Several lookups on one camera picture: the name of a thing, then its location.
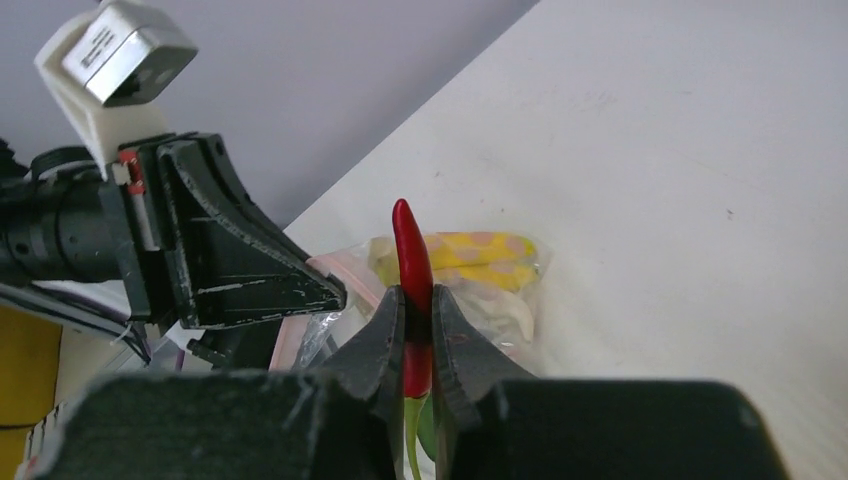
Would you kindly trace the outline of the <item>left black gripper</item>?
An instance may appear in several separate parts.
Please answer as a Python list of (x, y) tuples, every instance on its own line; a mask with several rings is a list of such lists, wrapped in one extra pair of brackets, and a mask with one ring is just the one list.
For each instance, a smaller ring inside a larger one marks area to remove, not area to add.
[(251, 199), (220, 135), (165, 139), (120, 146), (116, 165), (129, 173), (128, 184), (103, 178), (83, 146), (45, 152), (24, 166), (3, 142), (2, 283), (118, 280), (130, 320), (168, 325), (167, 264), (187, 329), (345, 307), (344, 284), (309, 266), (308, 254)]

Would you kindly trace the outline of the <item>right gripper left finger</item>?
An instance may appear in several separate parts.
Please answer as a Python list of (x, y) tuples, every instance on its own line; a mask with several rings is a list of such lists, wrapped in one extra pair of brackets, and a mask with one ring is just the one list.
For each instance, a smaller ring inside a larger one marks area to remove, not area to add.
[(69, 405), (28, 479), (399, 479), (405, 299), (304, 370), (128, 372)]

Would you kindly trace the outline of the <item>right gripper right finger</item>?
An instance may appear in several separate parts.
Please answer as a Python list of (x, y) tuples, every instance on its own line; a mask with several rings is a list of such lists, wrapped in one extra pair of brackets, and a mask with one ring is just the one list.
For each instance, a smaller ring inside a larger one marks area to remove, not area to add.
[(785, 479), (765, 422), (715, 381), (538, 378), (433, 292), (440, 479)]

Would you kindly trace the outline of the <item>yellow banana bunch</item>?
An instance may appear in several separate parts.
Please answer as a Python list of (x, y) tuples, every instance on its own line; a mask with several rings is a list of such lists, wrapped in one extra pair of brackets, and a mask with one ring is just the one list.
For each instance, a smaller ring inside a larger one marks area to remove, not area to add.
[(438, 232), (422, 237), (424, 247), (391, 237), (371, 241), (369, 265), (386, 285), (423, 278), (448, 284), (460, 280), (517, 293), (537, 282), (539, 249), (508, 232)]

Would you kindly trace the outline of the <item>red chili pepper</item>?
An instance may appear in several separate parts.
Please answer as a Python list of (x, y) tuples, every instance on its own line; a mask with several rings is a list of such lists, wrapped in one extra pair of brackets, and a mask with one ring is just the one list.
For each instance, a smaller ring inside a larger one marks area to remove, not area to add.
[(404, 295), (405, 446), (412, 476), (421, 477), (417, 436), (421, 412), (432, 388), (432, 297), (434, 281), (425, 239), (407, 200), (396, 201), (392, 226)]

